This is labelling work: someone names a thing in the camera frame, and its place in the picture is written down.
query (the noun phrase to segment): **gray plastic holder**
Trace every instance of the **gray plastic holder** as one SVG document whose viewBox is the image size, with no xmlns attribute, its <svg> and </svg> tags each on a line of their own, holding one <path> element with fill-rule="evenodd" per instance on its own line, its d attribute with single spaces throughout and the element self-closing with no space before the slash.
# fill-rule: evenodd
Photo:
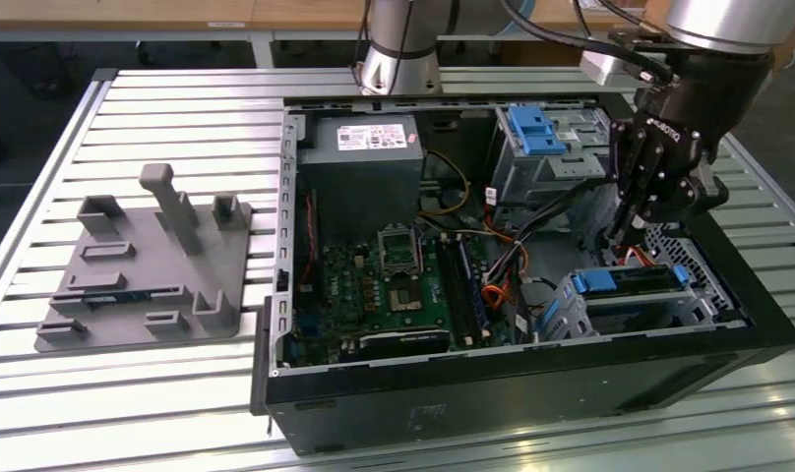
<svg viewBox="0 0 795 472">
<path fill-rule="evenodd" d="M 227 195 L 193 207 L 168 164 L 147 164 L 139 181 L 160 208 L 123 209 L 111 195 L 80 206 L 85 230 L 37 330 L 39 352 L 238 333 L 252 209 Z"/>
</svg>

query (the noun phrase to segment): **metal slatted table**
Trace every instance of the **metal slatted table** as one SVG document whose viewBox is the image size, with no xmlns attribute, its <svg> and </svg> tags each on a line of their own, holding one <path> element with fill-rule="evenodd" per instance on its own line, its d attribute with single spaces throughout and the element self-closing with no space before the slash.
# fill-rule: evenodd
<svg viewBox="0 0 795 472">
<path fill-rule="evenodd" d="M 603 91 L 575 69 L 446 69 L 450 93 Z M 283 99 L 355 93 L 346 70 L 123 71 L 92 82 L 0 248 L 0 470 L 713 470 L 795 467 L 795 350 L 666 410 L 482 437 L 299 458 L 248 413 L 252 340 L 271 293 Z M 795 324 L 795 206 L 733 138 L 714 211 Z M 168 161 L 196 204 L 252 204 L 239 334 L 201 345 L 39 354 L 89 194 L 153 199 L 141 166 Z"/>
</svg>

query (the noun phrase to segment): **ram slot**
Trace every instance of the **ram slot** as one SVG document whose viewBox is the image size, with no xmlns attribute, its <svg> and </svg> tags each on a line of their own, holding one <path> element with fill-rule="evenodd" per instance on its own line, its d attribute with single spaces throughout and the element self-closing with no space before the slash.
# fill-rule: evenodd
<svg viewBox="0 0 795 472">
<path fill-rule="evenodd" d="M 479 286 L 479 277 L 474 273 L 474 262 L 471 254 L 467 250 L 464 240 L 459 240 L 459 254 L 462 256 L 462 265 L 466 273 L 466 283 L 470 287 L 471 302 L 474 303 L 474 314 L 476 315 L 476 323 L 479 324 L 480 335 L 489 329 L 489 316 L 486 315 L 486 304 L 482 300 L 482 288 Z"/>
<path fill-rule="evenodd" d="M 447 299 L 455 343 L 462 348 L 470 348 L 482 339 L 482 327 L 476 319 L 476 310 L 458 244 L 452 241 L 439 241 L 436 254 L 440 284 Z"/>
</svg>

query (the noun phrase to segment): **floor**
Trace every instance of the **floor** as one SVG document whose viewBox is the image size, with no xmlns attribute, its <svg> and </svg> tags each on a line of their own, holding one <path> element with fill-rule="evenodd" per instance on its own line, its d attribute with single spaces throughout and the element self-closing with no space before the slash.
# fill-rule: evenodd
<svg viewBox="0 0 795 472">
<path fill-rule="evenodd" d="M 308 46 L 304 53 L 304 48 L 295 43 L 287 47 L 278 44 L 278 66 L 339 67 L 351 62 L 352 42 Z M 0 61 L 0 136 L 9 148 L 9 155 L 0 162 L 0 185 L 4 185 L 0 186 L 0 242 L 92 73 L 101 67 L 144 67 L 129 43 L 60 44 L 60 52 L 76 89 L 69 96 L 56 100 L 33 98 Z M 226 42 L 222 48 L 212 47 L 208 42 L 153 43 L 149 52 L 153 68 L 255 66 L 250 45 L 240 42 Z M 456 53 L 448 45 L 440 62 L 444 66 L 479 66 L 494 64 L 494 58 L 489 56 L 486 46 L 474 43 L 463 53 Z M 795 201 L 795 63 L 772 83 L 735 134 Z"/>
</svg>

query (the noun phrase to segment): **green motherboard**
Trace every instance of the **green motherboard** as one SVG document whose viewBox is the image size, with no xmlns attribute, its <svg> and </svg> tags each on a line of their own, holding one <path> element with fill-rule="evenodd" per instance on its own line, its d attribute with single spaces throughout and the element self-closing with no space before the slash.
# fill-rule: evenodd
<svg viewBox="0 0 795 472">
<path fill-rule="evenodd" d="M 410 238 L 395 238 L 383 255 L 378 240 L 323 248 L 320 286 L 308 287 L 316 292 L 311 295 L 316 302 L 298 305 L 298 336 L 291 353 L 296 365 L 350 362 L 346 350 L 350 341 L 367 335 L 452 331 L 436 241 L 419 241 L 414 247 L 408 244 Z M 474 261 L 471 269 L 479 275 L 487 269 L 483 243 L 479 239 L 467 240 L 464 247 Z M 387 267 L 411 266 L 414 269 L 390 273 L 383 269 L 382 260 Z M 489 325 L 489 330 L 494 335 L 484 345 L 502 344 L 509 332 L 505 324 Z M 451 342 L 450 350 L 458 350 L 458 344 Z"/>
</svg>

